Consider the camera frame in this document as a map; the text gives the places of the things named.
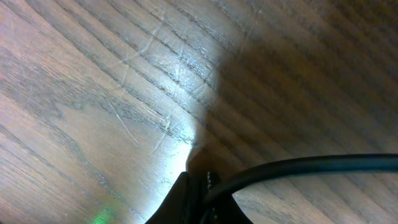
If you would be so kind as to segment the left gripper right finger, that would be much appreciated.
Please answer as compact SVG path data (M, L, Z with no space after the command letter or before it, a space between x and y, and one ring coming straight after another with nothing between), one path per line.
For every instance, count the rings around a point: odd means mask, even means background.
M240 209L235 199L230 195L222 198L212 206L203 208L203 199L207 193L220 183L220 177L215 172L207 172L201 182L199 223L204 224L252 224L252 221Z

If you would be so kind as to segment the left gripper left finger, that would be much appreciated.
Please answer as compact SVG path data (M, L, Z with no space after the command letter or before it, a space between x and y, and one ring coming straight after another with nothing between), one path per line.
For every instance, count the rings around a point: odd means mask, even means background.
M193 195L193 182L188 172L182 172L146 224L181 224L184 223L188 204Z

